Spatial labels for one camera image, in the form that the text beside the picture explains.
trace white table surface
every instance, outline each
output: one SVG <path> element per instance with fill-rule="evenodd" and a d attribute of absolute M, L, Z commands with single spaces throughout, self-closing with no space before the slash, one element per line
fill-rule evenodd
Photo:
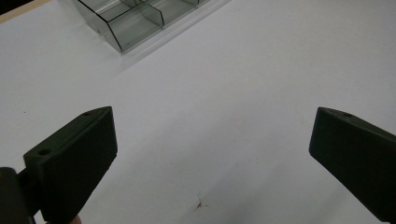
<path fill-rule="evenodd" d="M 123 55 L 69 1 L 0 24 L 1 166 L 112 105 L 84 224 L 380 223 L 308 145 L 319 106 L 396 133 L 396 1 L 211 0 Z"/>

